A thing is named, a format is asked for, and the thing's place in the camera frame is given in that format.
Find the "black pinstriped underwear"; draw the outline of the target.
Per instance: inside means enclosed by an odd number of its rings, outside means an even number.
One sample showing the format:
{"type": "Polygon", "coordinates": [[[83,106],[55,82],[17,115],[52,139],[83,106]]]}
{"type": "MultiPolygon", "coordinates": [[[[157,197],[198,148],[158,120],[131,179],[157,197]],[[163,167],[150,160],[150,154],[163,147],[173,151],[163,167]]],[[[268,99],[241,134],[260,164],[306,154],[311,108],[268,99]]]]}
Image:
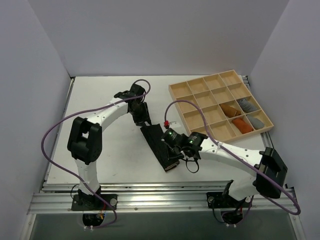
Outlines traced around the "black pinstriped underwear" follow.
{"type": "Polygon", "coordinates": [[[163,141],[163,129],[160,124],[143,126],[140,128],[147,144],[154,153],[156,159],[167,173],[180,164],[180,159],[163,141]]]}

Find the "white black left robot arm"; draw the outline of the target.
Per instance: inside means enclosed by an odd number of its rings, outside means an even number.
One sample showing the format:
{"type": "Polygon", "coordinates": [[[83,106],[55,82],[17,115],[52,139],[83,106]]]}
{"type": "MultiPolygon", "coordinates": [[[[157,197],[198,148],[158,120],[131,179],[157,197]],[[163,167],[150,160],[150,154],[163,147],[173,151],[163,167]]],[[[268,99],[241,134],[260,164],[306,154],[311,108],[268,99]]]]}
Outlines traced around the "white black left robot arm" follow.
{"type": "Polygon", "coordinates": [[[131,114],[138,127],[151,125],[148,105],[144,102],[146,90],[133,83],[129,90],[118,92],[107,108],[92,115],[76,117],[71,126],[67,150],[75,159],[78,175],[82,178],[79,193],[84,194],[83,204],[90,210],[100,206],[100,184],[97,175],[97,159],[103,148],[103,131],[119,117],[131,114]]]}

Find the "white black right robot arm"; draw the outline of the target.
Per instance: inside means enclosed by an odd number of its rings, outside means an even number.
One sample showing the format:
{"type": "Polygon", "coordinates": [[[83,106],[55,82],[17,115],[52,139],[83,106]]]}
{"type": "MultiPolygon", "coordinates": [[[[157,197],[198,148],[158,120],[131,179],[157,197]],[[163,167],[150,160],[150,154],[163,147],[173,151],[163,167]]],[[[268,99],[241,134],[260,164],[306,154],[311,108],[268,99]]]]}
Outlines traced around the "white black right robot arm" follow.
{"type": "Polygon", "coordinates": [[[168,147],[188,159],[217,161],[247,173],[240,180],[231,180],[222,193],[223,203],[234,206],[246,197],[260,194],[279,199],[288,168],[279,153],[271,147],[252,150],[210,139],[192,132],[189,136],[168,129],[161,137],[168,147]]]}

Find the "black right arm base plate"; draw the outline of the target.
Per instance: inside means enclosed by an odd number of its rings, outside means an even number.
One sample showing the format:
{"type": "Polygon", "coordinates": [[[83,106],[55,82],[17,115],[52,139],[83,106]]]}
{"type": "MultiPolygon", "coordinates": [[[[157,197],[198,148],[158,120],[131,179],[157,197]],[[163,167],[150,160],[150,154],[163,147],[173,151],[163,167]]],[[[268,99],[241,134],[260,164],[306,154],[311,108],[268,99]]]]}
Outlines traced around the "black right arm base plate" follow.
{"type": "Polygon", "coordinates": [[[235,200],[222,191],[207,192],[207,206],[211,209],[237,209],[240,207],[248,208],[249,202],[245,200],[235,200]]]}

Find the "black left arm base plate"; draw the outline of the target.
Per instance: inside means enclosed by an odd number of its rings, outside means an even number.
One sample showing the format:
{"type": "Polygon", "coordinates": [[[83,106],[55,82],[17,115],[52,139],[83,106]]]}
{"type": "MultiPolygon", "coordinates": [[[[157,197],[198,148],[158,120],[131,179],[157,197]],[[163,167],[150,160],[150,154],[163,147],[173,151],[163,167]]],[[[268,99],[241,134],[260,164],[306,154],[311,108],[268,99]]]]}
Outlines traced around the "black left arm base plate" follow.
{"type": "MultiPolygon", "coordinates": [[[[117,194],[101,194],[100,197],[104,199],[109,205],[117,209],[118,195],[117,194]]],[[[75,194],[73,196],[71,210],[72,211],[100,211],[104,208],[105,203],[94,195],[84,196],[75,194]]]]}

